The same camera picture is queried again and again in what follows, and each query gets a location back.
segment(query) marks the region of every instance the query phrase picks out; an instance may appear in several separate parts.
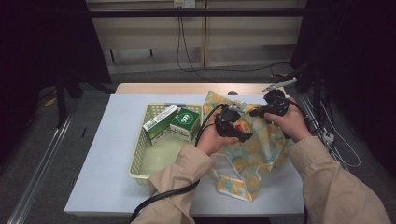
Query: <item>white table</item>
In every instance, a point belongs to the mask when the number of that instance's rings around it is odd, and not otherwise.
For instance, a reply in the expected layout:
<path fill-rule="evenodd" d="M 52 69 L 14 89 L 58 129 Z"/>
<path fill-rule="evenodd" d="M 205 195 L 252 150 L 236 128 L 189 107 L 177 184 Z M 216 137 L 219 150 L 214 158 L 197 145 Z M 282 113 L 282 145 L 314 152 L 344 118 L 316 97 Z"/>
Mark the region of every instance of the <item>white table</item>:
<path fill-rule="evenodd" d="M 227 96 L 262 104 L 262 95 Z M 129 216 L 149 196 L 128 172 L 144 113 L 152 103 L 202 104 L 205 95 L 111 95 L 89 154 L 64 209 L 78 216 Z M 276 216 L 303 212 L 302 181 L 289 160 L 262 174 L 258 197 L 252 203 L 223 195 L 205 176 L 195 190 L 194 216 Z"/>

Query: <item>floral wrapping cloth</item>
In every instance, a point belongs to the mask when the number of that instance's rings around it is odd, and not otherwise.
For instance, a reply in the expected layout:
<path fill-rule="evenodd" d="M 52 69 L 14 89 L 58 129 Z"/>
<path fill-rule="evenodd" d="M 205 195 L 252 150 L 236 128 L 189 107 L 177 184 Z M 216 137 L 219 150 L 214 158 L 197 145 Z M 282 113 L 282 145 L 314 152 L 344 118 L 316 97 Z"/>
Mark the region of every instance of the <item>floral wrapping cloth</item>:
<path fill-rule="evenodd" d="M 232 103 L 232 100 L 210 91 L 205 99 L 204 115 L 206 117 L 219 104 L 231 105 Z M 259 172 L 271 172 L 285 160 L 292 142 L 284 138 L 280 128 L 267 124 L 263 118 L 251 117 L 248 114 L 258 105 L 249 105 L 245 102 L 236 102 L 236 104 L 244 110 L 239 120 L 249 126 L 253 135 L 245 143 L 224 146 L 213 156 L 225 157 L 238 178 L 219 174 L 215 169 L 211 170 L 210 176 L 215 180 L 220 192 L 252 202 L 257 197 L 260 188 Z"/>

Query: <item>beige sleeve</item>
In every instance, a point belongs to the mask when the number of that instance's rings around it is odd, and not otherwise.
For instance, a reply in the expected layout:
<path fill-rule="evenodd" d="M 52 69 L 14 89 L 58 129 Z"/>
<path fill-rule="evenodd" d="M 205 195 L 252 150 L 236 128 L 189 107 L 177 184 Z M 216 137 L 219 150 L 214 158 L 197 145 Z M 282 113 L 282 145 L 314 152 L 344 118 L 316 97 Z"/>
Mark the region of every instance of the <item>beige sleeve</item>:
<path fill-rule="evenodd" d="M 344 170 L 317 137 L 291 147 L 290 160 L 303 180 L 304 203 L 313 223 L 390 223 L 375 193 Z"/>
<path fill-rule="evenodd" d="M 199 180 L 213 166 L 203 151 L 191 145 L 184 146 L 175 163 L 149 179 L 150 195 L 186 187 Z M 133 223 L 194 223 L 190 214 L 193 190 L 151 203 Z"/>

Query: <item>black curtain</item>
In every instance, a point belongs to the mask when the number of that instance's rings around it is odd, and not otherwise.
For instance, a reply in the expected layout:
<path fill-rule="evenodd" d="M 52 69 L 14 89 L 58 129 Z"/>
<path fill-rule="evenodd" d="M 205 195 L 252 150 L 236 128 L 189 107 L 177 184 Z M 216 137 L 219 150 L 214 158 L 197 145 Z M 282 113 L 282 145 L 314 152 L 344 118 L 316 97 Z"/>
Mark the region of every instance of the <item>black curtain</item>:
<path fill-rule="evenodd" d="M 307 2 L 321 7 L 337 9 L 335 17 L 304 17 L 291 65 L 314 62 L 318 73 L 302 72 L 302 89 L 320 74 L 352 127 L 396 177 L 396 1 Z M 323 38 L 330 41 L 317 52 Z"/>
<path fill-rule="evenodd" d="M 84 0 L 1 1 L 0 34 L 3 161 L 34 114 L 39 91 L 55 86 L 58 74 L 74 71 L 103 83 L 110 77 Z"/>

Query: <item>basket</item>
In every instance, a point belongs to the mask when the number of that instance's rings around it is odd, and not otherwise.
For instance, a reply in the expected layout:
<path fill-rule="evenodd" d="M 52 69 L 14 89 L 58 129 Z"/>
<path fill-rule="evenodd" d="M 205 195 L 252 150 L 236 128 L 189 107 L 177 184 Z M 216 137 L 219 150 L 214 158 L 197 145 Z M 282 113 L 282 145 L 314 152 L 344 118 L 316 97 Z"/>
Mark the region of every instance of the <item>basket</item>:
<path fill-rule="evenodd" d="M 142 126 L 144 123 L 163 112 L 169 105 L 171 104 L 149 104 Z M 201 105 L 175 105 L 198 113 L 200 115 L 200 122 L 203 122 L 204 113 Z M 152 146 L 143 128 L 141 128 L 139 138 L 136 142 L 131 167 L 129 169 L 129 176 L 134 178 L 138 184 L 147 185 L 150 175 L 159 172 L 164 167 L 175 162 L 177 154 L 184 144 L 186 144 L 186 142 L 168 134 L 160 142 Z"/>

